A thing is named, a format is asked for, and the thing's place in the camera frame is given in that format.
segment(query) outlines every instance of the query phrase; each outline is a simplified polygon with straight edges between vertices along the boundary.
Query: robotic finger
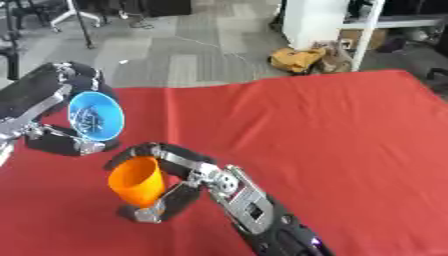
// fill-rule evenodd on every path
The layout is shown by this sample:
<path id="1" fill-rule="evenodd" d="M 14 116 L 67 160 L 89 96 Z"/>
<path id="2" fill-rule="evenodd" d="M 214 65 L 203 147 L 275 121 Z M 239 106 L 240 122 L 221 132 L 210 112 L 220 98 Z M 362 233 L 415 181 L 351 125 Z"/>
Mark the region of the robotic finger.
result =
<path id="1" fill-rule="evenodd" d="M 163 171 L 182 181 L 148 206 L 126 207 L 127 217 L 134 221 L 167 221 L 197 200 L 201 190 L 206 190 L 256 255 L 333 255 L 314 232 L 258 187 L 240 167 L 220 168 L 213 159 L 190 150 L 145 143 L 117 155 L 106 164 L 106 169 L 115 172 L 117 167 L 138 157 L 155 158 Z"/>
<path id="2" fill-rule="evenodd" d="M 11 156 L 14 151 L 14 144 L 15 141 L 5 141 L 0 144 L 0 166 L 2 166 Z"/>

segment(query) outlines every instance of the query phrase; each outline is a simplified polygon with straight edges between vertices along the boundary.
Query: yellow bag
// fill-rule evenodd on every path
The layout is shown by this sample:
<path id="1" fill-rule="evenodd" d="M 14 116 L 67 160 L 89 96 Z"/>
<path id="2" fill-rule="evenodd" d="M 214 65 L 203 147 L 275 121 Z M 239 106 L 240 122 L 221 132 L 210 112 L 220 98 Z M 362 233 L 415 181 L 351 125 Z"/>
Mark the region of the yellow bag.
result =
<path id="1" fill-rule="evenodd" d="M 313 48 L 309 51 L 282 48 L 271 55 L 269 63 L 275 68 L 294 74 L 307 74 L 310 67 L 322 59 L 325 53 L 325 47 Z"/>

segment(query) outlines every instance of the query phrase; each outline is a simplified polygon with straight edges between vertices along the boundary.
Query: plastic cup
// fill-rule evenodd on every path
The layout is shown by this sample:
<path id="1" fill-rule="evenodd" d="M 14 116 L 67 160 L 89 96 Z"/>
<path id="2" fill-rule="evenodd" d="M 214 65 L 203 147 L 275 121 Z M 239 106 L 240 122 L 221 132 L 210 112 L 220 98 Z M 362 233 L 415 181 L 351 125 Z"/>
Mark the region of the plastic cup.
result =
<path id="1" fill-rule="evenodd" d="M 69 103 L 68 116 L 71 126 L 81 136 L 93 141 L 112 140 L 124 127 L 124 114 L 120 105 L 99 92 L 76 95 Z"/>
<path id="2" fill-rule="evenodd" d="M 151 206 L 165 191 L 157 160 L 136 157 L 115 168 L 109 176 L 109 187 L 131 205 Z"/>

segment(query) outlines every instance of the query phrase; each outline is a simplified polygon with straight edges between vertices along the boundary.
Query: wire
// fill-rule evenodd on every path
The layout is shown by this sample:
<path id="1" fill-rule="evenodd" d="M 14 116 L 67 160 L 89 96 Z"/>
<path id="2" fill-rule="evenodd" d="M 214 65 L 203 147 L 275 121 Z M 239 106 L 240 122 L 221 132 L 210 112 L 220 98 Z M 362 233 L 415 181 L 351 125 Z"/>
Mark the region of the wire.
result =
<path id="1" fill-rule="evenodd" d="M 141 17 L 139 20 L 135 20 L 129 23 L 131 28 L 143 28 L 143 29 L 153 29 L 154 26 L 150 23 L 151 21 L 147 18 Z"/>
<path id="2" fill-rule="evenodd" d="M 197 44 L 201 44 L 201 45 L 205 45 L 205 46 L 211 46 L 211 47 L 214 47 L 214 48 L 222 50 L 221 47 L 219 47 L 218 45 L 204 43 L 204 42 L 201 42 L 201 41 L 198 41 L 198 40 L 185 38 L 185 37 L 181 37 L 181 36 L 174 36 L 174 37 L 178 38 L 178 39 L 181 39 L 181 40 L 184 40 L 184 41 L 190 41 L 190 42 L 194 42 L 194 43 L 197 43 Z M 244 58 L 243 56 L 241 56 L 241 55 L 239 55 L 237 53 L 234 53 L 234 52 L 227 52 L 227 54 L 230 54 L 230 55 L 232 55 L 232 56 L 234 56 L 234 57 L 236 57 L 238 59 L 241 59 L 248 67 L 250 67 L 252 69 L 252 80 L 251 81 L 258 80 L 258 76 L 257 76 L 254 68 L 252 67 L 252 65 L 250 64 L 250 62 L 246 58 Z"/>

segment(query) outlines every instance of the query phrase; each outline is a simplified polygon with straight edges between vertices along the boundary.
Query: desk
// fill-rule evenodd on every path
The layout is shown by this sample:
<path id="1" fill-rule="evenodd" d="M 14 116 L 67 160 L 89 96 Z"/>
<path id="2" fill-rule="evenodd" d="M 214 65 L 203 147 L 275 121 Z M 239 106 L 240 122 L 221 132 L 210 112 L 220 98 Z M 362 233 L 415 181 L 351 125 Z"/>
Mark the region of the desk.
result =
<path id="1" fill-rule="evenodd" d="M 336 255 L 448 254 L 448 108 L 405 72 L 117 92 L 121 150 L 165 141 L 241 165 Z M 206 195 L 160 225 L 117 217 L 101 169 L 116 153 L 16 149 L 0 169 L 2 254 L 252 255 Z"/>
<path id="2" fill-rule="evenodd" d="M 128 13 L 143 13 L 150 17 L 189 15 L 191 0 L 112 0 L 111 5 Z"/>

